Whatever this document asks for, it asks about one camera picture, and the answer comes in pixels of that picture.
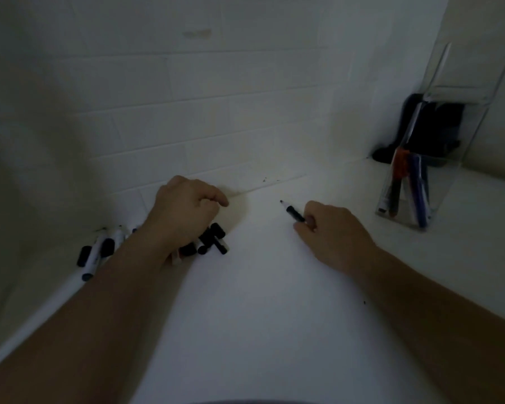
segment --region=white desk surface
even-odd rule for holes
[[[316,199],[348,207],[380,246],[505,317],[505,182],[461,170],[434,224],[419,233],[374,214],[387,172],[361,160],[231,199],[217,217],[230,252],[212,249],[189,260],[189,270],[161,275],[166,297],[125,401],[445,402],[366,296],[300,243],[279,204],[302,210]],[[59,254],[73,260],[77,250]],[[49,261],[40,264],[46,277],[58,263]],[[82,285],[73,264],[60,274],[69,270],[70,280],[56,278],[62,287],[4,343],[0,360]],[[29,296],[38,272],[28,273],[7,312],[44,300]],[[8,317],[1,321],[7,327]]]

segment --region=beige wall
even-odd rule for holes
[[[505,0],[449,0],[423,88],[448,42],[451,52],[436,84],[492,93],[505,66]],[[505,178],[505,77],[465,164]]]

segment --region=transparent plastic holder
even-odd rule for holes
[[[410,176],[405,176],[401,179],[397,207],[391,205],[391,203],[396,203],[393,200],[397,197],[396,195],[393,197],[391,194],[393,189],[395,192],[397,191],[397,183],[393,178],[395,161],[393,159],[389,168],[389,174],[384,181],[384,188],[376,207],[376,213],[408,227],[426,231],[433,223],[439,207],[457,178],[461,162],[448,158],[417,155],[415,153],[410,153],[410,155],[419,156],[422,168],[426,169],[424,178],[421,176],[421,182],[425,182],[421,185],[421,199],[425,202],[425,207],[418,206],[419,201],[416,200],[416,192],[419,190],[418,187],[415,188],[415,191],[412,189],[412,186],[416,185],[412,185]]]

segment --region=white brick wall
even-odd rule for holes
[[[140,220],[177,173],[236,194],[362,158],[446,1],[0,0],[0,158],[54,240]]]

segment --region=black marker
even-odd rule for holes
[[[295,208],[293,208],[290,204],[285,203],[283,200],[281,200],[281,204],[283,204],[283,207],[286,209],[286,212],[293,217],[294,220],[297,222],[305,222],[305,219],[301,214],[299,214]]]

